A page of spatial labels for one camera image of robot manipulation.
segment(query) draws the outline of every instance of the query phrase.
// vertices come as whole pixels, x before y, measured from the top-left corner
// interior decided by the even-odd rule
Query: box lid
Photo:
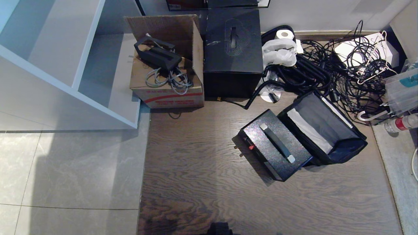
[[[285,156],[273,145],[270,139],[265,135],[261,129],[261,124],[266,124],[274,134],[283,142],[290,153],[294,156],[295,161],[289,163]],[[273,168],[279,175],[281,181],[287,180],[298,169],[303,167],[312,156],[303,147],[299,140],[291,133],[290,130],[268,109],[248,123],[242,128],[249,140],[262,154],[265,161]]]
[[[205,72],[263,72],[258,9],[209,9]]]
[[[197,15],[140,16],[125,19],[136,40],[148,33],[153,38],[174,44],[177,54],[192,60],[192,69],[203,83],[203,41]]]

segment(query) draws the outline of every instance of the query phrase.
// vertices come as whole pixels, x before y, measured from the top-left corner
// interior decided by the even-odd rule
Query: toilet paper roll
[[[282,29],[276,32],[276,36],[274,37],[275,39],[278,38],[288,38],[290,40],[293,40],[295,36],[293,35],[292,31],[287,30],[287,29]]]

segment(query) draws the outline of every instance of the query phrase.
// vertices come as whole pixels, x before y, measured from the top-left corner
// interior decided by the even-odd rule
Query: floor tile
[[[13,235],[18,221],[20,206],[0,204],[0,235]]]
[[[135,235],[138,210],[22,207],[15,235]]]
[[[0,203],[22,203],[40,133],[0,133]]]
[[[23,205],[138,209],[149,113],[138,130],[42,133]]]

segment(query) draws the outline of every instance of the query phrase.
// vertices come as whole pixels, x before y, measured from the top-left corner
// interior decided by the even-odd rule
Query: black case
[[[263,123],[279,137],[292,155],[295,156],[295,162],[289,163],[285,156],[271,143],[260,128]],[[310,153],[270,109],[243,127],[238,135],[248,147],[253,146],[252,152],[266,168],[269,175],[277,181],[287,180],[312,158]]]
[[[263,123],[295,157],[294,163],[288,162],[283,151],[278,150],[264,134],[260,128]],[[315,132],[308,131],[306,127],[314,129],[317,135],[312,135]],[[243,127],[238,136],[250,147],[272,178],[278,181],[287,180],[308,162],[310,165],[344,163],[367,146],[366,136],[316,90],[298,98],[277,116],[271,110],[265,111]],[[325,152],[317,144],[320,143],[318,139],[328,144],[329,151]]]
[[[333,149],[329,153],[325,153],[289,117],[288,112],[292,109],[299,109],[300,112],[305,113],[305,117],[309,117],[309,124],[315,126],[317,130],[321,129],[323,132],[337,134],[347,132],[352,133],[353,137],[333,138]],[[313,161],[316,165],[344,163],[367,146],[367,137],[331,101],[323,97],[317,90],[295,100],[292,105],[285,108],[277,117],[298,137],[298,140],[312,156],[318,160]]]
[[[205,96],[249,98],[262,73],[258,9],[209,9],[204,51]]]

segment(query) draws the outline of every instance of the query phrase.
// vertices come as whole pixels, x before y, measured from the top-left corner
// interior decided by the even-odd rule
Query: wooden floor
[[[221,221],[241,235],[402,234],[371,128],[359,127],[369,145],[352,160],[302,169],[285,183],[272,181],[242,148],[241,127],[294,98],[285,93],[269,104],[258,97],[249,110],[206,102],[182,113],[153,111],[138,234],[204,234]]]

